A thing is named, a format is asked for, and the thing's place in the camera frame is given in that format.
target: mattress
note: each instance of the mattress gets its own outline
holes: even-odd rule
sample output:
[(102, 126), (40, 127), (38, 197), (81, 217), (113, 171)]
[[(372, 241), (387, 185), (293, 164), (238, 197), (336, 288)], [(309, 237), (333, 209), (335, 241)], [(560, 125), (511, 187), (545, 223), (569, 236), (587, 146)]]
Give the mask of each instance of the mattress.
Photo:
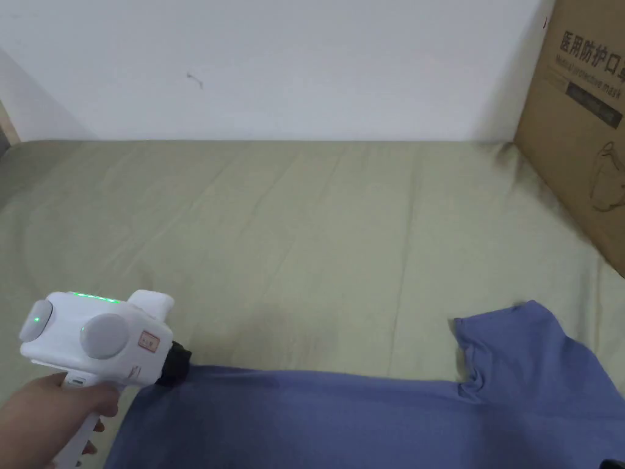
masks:
[(511, 144), (26, 143), (0, 243), (0, 400), (50, 372), (19, 355), (33, 301), (139, 288), (195, 364), (409, 379), (462, 380), (450, 320), (534, 299), (625, 392), (625, 280)]

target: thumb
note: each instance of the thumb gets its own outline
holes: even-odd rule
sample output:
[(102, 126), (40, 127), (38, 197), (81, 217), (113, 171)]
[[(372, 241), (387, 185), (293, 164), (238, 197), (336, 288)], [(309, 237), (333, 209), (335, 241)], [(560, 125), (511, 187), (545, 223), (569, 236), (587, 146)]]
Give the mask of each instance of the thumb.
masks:
[(85, 403), (89, 412), (114, 417), (118, 412), (119, 391), (112, 385), (100, 383), (95, 386), (72, 390), (76, 398)]

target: gray button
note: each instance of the gray button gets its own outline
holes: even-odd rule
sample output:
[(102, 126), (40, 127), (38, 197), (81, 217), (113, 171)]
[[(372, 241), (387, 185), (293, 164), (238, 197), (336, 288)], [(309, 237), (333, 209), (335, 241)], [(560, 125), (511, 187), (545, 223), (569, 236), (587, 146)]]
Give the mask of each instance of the gray button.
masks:
[(128, 343), (128, 324), (124, 318), (106, 313), (91, 318), (81, 329), (80, 344), (91, 358), (105, 360), (117, 355)]

